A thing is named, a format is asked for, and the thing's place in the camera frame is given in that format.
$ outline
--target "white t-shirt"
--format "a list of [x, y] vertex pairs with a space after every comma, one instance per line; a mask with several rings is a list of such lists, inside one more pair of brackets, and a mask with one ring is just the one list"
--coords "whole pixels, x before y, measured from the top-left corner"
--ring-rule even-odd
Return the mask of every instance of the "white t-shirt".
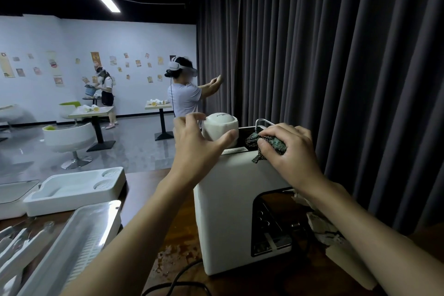
[[168, 87], [168, 99], [174, 108], [176, 117], [184, 117], [189, 113], [198, 112], [198, 104], [202, 89], [188, 83], [186, 86], [180, 83], [172, 83]]
[[112, 93], [112, 78], [110, 78], [109, 76], [105, 79], [105, 82], [103, 83], [103, 87], [104, 88], [111, 88], [111, 91], [109, 91], [108, 93]]

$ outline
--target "ceiling light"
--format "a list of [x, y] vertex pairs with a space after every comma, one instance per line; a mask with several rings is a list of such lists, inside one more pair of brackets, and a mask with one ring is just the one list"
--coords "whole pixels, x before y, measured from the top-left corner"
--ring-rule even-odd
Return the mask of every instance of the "ceiling light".
[[101, 1], [106, 5], [106, 7], [109, 8], [111, 12], [120, 13], [120, 10], [117, 8], [117, 6], [112, 0], [101, 0]]

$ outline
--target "vr headset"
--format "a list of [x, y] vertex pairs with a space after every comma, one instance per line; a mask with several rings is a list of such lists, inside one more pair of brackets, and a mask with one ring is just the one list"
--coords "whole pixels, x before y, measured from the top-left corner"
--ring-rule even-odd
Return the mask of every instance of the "vr headset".
[[179, 69], [183, 69], [185, 70], [187, 73], [191, 74], [193, 77], [197, 77], [197, 69], [195, 68], [190, 68], [190, 67], [185, 67], [180, 65], [178, 62], [176, 62], [176, 59], [179, 58], [178, 56], [174, 57], [172, 61], [169, 61], [168, 63], [168, 69], [169, 70], [179, 70]]

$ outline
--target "patterned rag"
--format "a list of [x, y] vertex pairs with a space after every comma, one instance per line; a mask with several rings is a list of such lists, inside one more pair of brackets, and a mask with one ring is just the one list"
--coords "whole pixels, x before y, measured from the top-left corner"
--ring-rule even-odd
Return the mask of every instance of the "patterned rag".
[[[280, 155], [283, 155], [287, 151], [287, 146], [280, 139], [273, 137], [273, 136], [259, 136], [257, 133], [252, 133], [250, 136], [248, 136], [248, 138], [245, 140], [245, 144], [247, 144], [247, 146], [249, 146], [249, 147], [257, 147], [259, 138], [263, 138], [268, 143], [270, 143], [271, 146]], [[261, 149], [258, 148], [258, 155], [252, 159], [252, 162], [257, 164], [258, 161], [260, 161], [262, 159], [266, 159], [266, 158], [262, 155]]]

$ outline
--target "dark curtain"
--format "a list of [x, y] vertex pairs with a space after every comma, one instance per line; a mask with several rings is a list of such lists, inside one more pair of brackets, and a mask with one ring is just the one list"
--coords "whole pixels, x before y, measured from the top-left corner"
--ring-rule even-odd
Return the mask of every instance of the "dark curtain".
[[402, 233], [444, 221], [444, 0], [200, 0], [205, 112], [312, 130], [321, 168]]

